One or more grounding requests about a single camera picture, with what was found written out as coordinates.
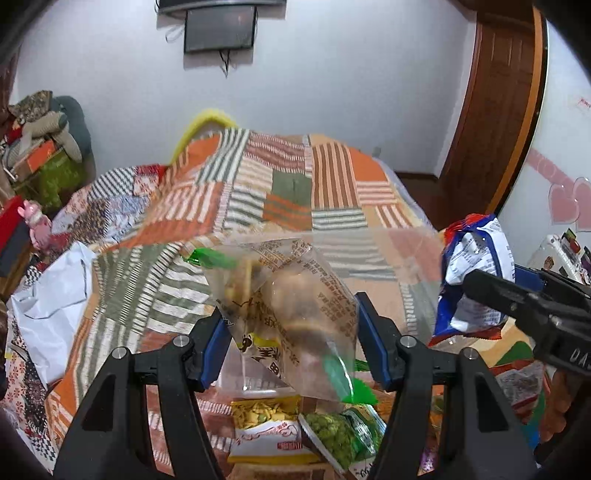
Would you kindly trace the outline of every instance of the stuffed toy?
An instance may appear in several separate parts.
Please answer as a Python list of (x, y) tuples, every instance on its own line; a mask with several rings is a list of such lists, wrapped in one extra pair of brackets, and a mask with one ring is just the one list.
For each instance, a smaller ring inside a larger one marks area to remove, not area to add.
[(31, 229), (29, 235), (33, 247), (47, 253), (51, 247), (51, 220), (43, 215), (41, 206), (37, 202), (25, 200), (23, 207), (19, 207), (17, 212)]

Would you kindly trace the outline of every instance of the blue snack bag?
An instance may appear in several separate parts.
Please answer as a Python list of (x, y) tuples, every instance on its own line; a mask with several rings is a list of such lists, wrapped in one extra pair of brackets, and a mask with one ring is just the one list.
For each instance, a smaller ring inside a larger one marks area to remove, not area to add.
[(464, 295), (462, 282), (472, 270), (515, 281), (513, 254), (495, 215), (471, 214), (445, 231), (442, 281), (435, 331), (429, 346), (454, 335), (500, 339), (506, 316)]

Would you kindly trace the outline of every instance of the clear plastic bag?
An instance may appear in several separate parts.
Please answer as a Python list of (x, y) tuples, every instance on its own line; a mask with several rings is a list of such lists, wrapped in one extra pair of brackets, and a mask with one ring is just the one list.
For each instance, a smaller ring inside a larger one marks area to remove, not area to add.
[(238, 348), (300, 395), (353, 398), (357, 304), (323, 256), (301, 238), (214, 250), (204, 273)]

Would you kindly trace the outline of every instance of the white plastic bag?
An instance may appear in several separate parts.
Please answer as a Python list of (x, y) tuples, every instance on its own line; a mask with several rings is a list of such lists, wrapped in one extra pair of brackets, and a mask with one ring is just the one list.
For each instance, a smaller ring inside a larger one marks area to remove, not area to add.
[(12, 295), (12, 308), (43, 385), (59, 380), (92, 293), (96, 254), (72, 244), (31, 287)]

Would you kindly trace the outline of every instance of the bedding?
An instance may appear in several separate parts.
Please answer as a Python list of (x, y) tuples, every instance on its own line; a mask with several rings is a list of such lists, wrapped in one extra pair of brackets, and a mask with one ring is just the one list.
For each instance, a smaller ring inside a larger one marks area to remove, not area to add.
[[(64, 249), (77, 240), (92, 244), (100, 255), (66, 373), (51, 391), (38, 379), (34, 391), (24, 382), (26, 375), (29, 381), (35, 377), (35, 368), (12, 323), (12, 344), (22, 357), (11, 362), (10, 397), (2, 406), (14, 413), (29, 438), (37, 439), (31, 444), (48, 468), (114, 347), (159, 348), (213, 312), (203, 272), (183, 256), (234, 232), (350, 232), (318, 246), (332, 267), (353, 292), (369, 292), (378, 313), (395, 319), (402, 331), (430, 335), (429, 326), (416, 319), (423, 309), (422, 316), (434, 320), (433, 306), (423, 299), (436, 297), (442, 244), (410, 229), (430, 226), (420, 209), (405, 201), (408, 193), (397, 187), (395, 175), (369, 156), (321, 135), (273, 137), (227, 129), (191, 142), (166, 171), (150, 167), (145, 175), (144, 167), (134, 168), (98, 178), (56, 218), (55, 233), (62, 236)], [(378, 238), (372, 228), (401, 230)], [(407, 255), (415, 255), (421, 278), (395, 275)], [(27, 281), (33, 281), (31, 275)], [(157, 390), (149, 387), (147, 396), (154, 457), (158, 468), (170, 473)], [(226, 461), (233, 431), (226, 408), (230, 400), (215, 387), (197, 394), (227, 476), (232, 472)]]

